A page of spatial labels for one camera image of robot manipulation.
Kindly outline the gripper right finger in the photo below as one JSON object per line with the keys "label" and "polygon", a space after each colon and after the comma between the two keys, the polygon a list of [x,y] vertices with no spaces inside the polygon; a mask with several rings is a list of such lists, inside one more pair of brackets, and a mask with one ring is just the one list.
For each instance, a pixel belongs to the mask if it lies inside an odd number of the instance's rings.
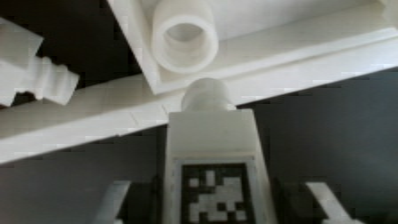
{"label": "gripper right finger", "polygon": [[277,182],[280,224],[366,224],[351,217],[325,182]]}

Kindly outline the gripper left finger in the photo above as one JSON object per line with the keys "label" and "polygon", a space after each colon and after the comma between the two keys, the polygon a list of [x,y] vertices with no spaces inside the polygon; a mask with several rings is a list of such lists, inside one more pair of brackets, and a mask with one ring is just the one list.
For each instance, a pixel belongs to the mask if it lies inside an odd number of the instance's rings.
{"label": "gripper left finger", "polygon": [[94,224],[158,224],[154,183],[113,181],[101,198]]}

